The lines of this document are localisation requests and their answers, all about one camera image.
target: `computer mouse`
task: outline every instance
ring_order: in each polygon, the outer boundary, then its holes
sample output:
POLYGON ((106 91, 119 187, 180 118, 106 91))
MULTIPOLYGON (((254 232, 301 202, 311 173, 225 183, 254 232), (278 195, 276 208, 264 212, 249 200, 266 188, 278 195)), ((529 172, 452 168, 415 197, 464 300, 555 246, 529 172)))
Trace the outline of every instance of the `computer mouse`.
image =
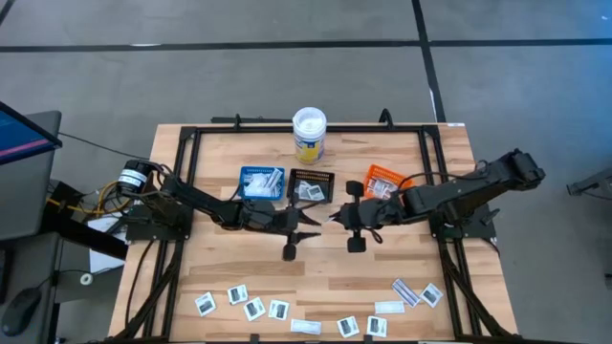
POLYGON ((26 330, 40 297, 38 288, 27 288, 15 295, 2 315, 2 332, 6 336, 15 336, 26 330))

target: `gray floor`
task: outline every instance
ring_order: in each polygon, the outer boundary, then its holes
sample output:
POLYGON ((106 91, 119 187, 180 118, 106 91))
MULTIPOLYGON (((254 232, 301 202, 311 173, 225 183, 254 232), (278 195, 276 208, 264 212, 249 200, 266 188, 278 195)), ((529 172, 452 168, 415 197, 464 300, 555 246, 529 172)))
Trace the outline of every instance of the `gray floor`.
MULTIPOLYGON (((612 37, 605 0, 422 3, 430 39, 612 37)), ((414 22, 400 0, 17 0, 0 45, 416 39, 414 22)), ((448 121, 467 124, 476 158, 520 147, 548 175, 536 191, 492 203, 520 332, 609 342, 609 204, 570 198, 565 185, 612 166, 612 46, 432 53, 448 121)), ((289 118, 311 105, 331 121, 359 121, 387 107, 396 121, 434 121, 423 66, 419 48, 0 54, 0 95, 24 113, 60 110, 66 133, 147 155, 159 123, 235 113, 289 118)), ((116 178, 125 161, 64 142, 54 178, 81 190, 116 178)), ((79 255, 68 248, 66 265, 83 264, 68 259, 79 255)), ((58 333, 104 337, 118 281, 115 272, 96 287, 101 300, 63 307, 58 333)))

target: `white lid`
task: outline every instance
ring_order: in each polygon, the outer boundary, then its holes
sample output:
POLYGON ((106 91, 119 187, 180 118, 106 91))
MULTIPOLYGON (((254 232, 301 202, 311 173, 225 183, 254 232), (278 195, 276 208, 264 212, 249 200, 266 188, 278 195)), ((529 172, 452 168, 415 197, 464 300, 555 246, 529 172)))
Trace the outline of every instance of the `white lid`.
POLYGON ((294 131, 305 139, 318 139, 326 127, 327 118, 318 108, 305 107, 294 115, 294 131))

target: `wooden table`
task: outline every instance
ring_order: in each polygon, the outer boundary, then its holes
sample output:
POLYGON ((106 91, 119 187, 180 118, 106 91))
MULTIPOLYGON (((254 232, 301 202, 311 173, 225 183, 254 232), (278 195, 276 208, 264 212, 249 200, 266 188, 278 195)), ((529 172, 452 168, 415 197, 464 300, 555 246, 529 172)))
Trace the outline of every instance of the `wooden table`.
MULTIPOLYGON (((173 165, 180 128, 175 124, 158 127, 152 161, 173 165)), ((466 128, 440 124, 440 132, 448 171, 470 172, 474 158, 466 128)), ((307 210, 309 216, 319 221, 338 211, 341 204, 351 202, 344 190, 345 182, 362 181, 371 163, 406 175, 423 172, 417 135, 411 133, 328 134, 325 156, 315 166, 302 165, 295 159, 292 134, 205 134, 201 144, 194 185, 221 199, 234 191, 243 165, 283 166, 287 172, 297 167, 336 173, 333 203, 307 210)), ((432 143, 428 144, 433 169, 437 170, 432 143)), ((190 146, 186 149, 183 178, 190 149, 190 146)), ((417 179, 416 183, 425 183, 425 179, 417 179)), ((380 231, 384 238, 381 245, 364 232, 368 250, 353 254, 346 251, 349 232, 339 224, 300 228, 321 230, 323 235, 300 243, 295 261, 287 263, 281 260, 284 237, 225 231, 207 215, 196 212, 191 238, 186 242, 170 339, 245 341, 251 333, 259 333, 262 340, 339 340, 342 337, 336 321, 355 315, 361 332, 349 339, 359 340, 366 332, 367 316, 374 314, 374 302, 399 300, 391 289, 396 278, 404 279, 417 293, 433 283, 446 294, 438 248, 430 237, 427 222, 387 226, 380 231), (261 297, 266 309, 272 299, 290 302, 288 320, 264 315, 249 322, 244 304, 231 306, 228 301, 227 289, 240 284, 247 285, 250 298, 261 297), (213 294, 217 310, 200 317, 194 300, 208 291, 213 294), (291 318, 321 321, 321 336, 291 333, 291 318)), ((145 245, 136 243, 129 248, 109 335, 124 327, 126 300, 145 245)), ((464 240, 464 245, 474 291, 499 323, 515 333, 497 254, 482 240, 464 240)), ((154 244, 142 266, 131 316, 150 291, 156 254, 154 244)), ((459 290, 457 295, 464 333, 470 333, 465 299, 459 290)), ((164 305, 163 295, 153 334, 161 332, 164 305)), ((421 303, 415 309, 406 306, 404 314, 384 317, 389 323, 387 340, 453 338, 446 297, 435 309, 421 303)))

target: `white container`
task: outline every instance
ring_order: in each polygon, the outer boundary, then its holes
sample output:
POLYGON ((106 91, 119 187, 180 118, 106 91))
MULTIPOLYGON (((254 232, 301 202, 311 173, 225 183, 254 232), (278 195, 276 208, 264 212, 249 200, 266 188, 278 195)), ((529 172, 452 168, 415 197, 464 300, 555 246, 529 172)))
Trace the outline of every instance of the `white container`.
POLYGON ((294 115, 295 157, 303 163, 316 163, 325 151, 327 118, 318 108, 306 107, 294 115))

